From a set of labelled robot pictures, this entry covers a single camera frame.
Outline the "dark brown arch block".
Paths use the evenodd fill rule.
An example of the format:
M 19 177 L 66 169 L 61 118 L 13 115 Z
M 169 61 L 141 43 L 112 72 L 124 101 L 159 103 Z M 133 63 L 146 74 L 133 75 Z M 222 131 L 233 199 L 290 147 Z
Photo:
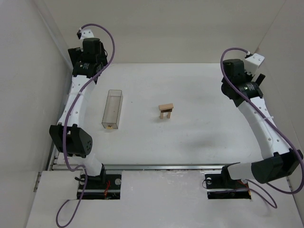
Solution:
M 170 113 L 172 112 L 173 109 L 164 109 L 164 110 L 160 110 L 161 113 Z

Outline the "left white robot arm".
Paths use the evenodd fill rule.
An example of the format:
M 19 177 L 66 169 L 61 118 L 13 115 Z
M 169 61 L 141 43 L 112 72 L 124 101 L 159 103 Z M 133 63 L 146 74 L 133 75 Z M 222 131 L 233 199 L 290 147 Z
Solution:
M 107 65 L 107 54 L 98 38 L 85 38 L 82 47 L 70 48 L 68 53 L 73 65 L 72 83 L 64 111 L 49 134 L 57 150 L 64 156 L 66 166 L 70 158 L 77 161 L 77 168 L 86 171 L 90 181 L 105 182 L 105 168 L 92 152 L 93 138 L 84 130 L 84 119 L 99 73 Z

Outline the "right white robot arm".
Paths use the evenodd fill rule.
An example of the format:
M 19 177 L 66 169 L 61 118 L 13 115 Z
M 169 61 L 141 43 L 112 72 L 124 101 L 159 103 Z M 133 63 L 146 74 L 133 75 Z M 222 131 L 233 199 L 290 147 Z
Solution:
M 221 90 L 244 115 L 262 156 L 260 161 L 228 165 L 223 168 L 223 174 L 232 180 L 255 179 L 262 184 L 290 176 L 300 165 L 297 156 L 302 156 L 302 152 L 294 152 L 270 126 L 274 121 L 259 87 L 265 76 L 260 74 L 253 81 L 252 74 L 245 70 L 244 62 L 240 59 L 224 60 L 222 69 L 226 75 L 222 79 Z

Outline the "clear plastic container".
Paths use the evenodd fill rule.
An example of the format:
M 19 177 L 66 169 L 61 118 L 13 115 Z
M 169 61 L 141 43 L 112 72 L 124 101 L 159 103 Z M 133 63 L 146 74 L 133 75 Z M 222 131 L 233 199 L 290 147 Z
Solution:
M 102 119 L 102 126 L 107 129 L 111 125 L 112 129 L 118 129 L 121 110 L 123 104 L 122 90 L 109 90 Z

